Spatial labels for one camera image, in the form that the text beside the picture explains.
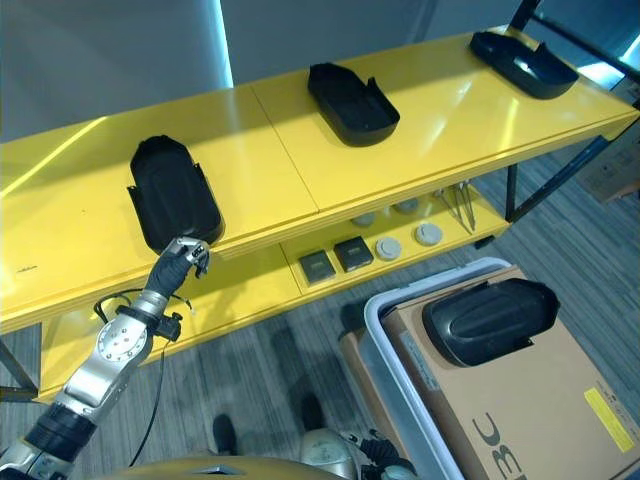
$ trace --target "black square object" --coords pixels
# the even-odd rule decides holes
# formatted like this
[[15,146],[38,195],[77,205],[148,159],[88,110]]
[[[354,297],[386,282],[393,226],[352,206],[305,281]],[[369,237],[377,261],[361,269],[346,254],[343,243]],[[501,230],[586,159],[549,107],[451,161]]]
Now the black square object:
[[324,250],[310,253],[300,258],[300,265],[310,285],[331,278],[336,271]]
[[362,237],[354,237],[333,246],[345,272],[351,272],[373,262],[373,255]]

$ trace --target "robotic arm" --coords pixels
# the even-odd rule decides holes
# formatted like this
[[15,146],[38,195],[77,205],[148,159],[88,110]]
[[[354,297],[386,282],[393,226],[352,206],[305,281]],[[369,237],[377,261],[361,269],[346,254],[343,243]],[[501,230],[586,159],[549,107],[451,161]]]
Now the robotic arm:
[[53,404],[23,438],[0,457],[0,480],[67,478],[80,450],[117,403],[129,377],[153,347],[154,335],[177,340],[181,317],[164,315],[169,298],[192,266],[206,273],[209,247],[189,237],[174,239],[162,252],[147,284],[130,307],[98,334],[89,358],[56,395]]

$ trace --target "lower shelf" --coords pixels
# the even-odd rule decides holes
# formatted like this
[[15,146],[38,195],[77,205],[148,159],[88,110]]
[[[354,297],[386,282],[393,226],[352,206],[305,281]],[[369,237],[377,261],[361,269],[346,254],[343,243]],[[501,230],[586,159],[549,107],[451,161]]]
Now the lower shelf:
[[[348,288],[369,278],[410,263],[444,253],[489,235],[499,235],[509,224],[475,190],[472,190],[476,230],[467,232],[444,204],[430,195],[419,199],[419,208],[410,215],[388,209],[377,213],[375,223],[361,228],[351,222],[338,223],[282,243],[272,245],[228,261],[211,265],[210,273],[200,280],[189,277],[180,295],[189,298],[196,311],[191,315],[185,305],[172,302],[167,311],[182,315],[182,335],[167,346],[172,354],[247,326],[316,298]],[[436,246],[424,247],[413,238],[423,221],[438,225],[444,232]],[[361,235],[372,252],[382,236],[391,236],[403,251],[394,261],[374,261],[356,271],[344,273],[333,253],[333,245]],[[298,259],[325,249],[336,270],[335,277],[309,285]],[[42,324],[41,378],[38,401],[51,401],[73,372],[93,349],[102,322],[86,308],[48,320]],[[147,362],[157,360],[165,345],[158,339]]]

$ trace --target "cable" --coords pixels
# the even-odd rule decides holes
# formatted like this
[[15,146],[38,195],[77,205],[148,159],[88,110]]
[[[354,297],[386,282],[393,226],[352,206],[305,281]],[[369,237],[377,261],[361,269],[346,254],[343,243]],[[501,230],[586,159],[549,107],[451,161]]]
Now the cable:
[[[102,309],[102,304],[104,302],[106,302],[107,300],[111,300],[112,298],[123,298],[127,302],[127,305],[131,306],[131,300],[129,299],[129,297],[126,296],[126,294],[133,293],[133,292],[141,292],[142,290],[143,290],[142,288],[129,288],[127,290],[121,290],[116,293],[110,293],[109,295],[105,295],[104,297],[99,298],[98,301],[93,304],[93,311],[96,313],[96,315],[98,315],[98,317],[100,317],[100,319],[104,324],[107,324],[109,323],[109,319],[107,318],[107,315],[104,313],[104,310]],[[189,307],[189,310],[191,310],[191,312],[193,313],[193,306],[191,305],[191,302],[189,301],[188,298],[184,298],[184,297],[181,297],[180,295],[175,295],[175,294],[171,295],[171,298],[175,298],[176,300],[180,300],[181,302],[184,302],[187,305],[187,307]]]
[[149,425],[147,426],[147,431],[144,433],[144,437],[142,437],[142,441],[140,442],[140,446],[138,447],[138,451],[133,456],[131,463],[129,464],[129,468],[133,467],[144,448],[144,445],[147,443],[147,439],[149,438],[149,433],[151,433],[151,427],[153,427],[153,422],[156,419],[156,414],[158,413],[158,405],[160,404],[160,393],[162,392],[162,379],[164,378],[164,351],[169,345],[169,341],[164,344],[162,348],[162,353],[160,353],[160,379],[158,380],[158,391],[156,392],[156,400],[153,404],[153,410],[151,411],[151,418],[149,419]]

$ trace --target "shoe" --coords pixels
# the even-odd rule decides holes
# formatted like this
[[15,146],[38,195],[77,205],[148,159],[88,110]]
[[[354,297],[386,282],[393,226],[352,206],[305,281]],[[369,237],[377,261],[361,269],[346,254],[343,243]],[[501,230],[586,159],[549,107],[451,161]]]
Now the shoe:
[[236,431],[228,415],[218,415],[213,420],[213,439],[218,455],[237,455]]

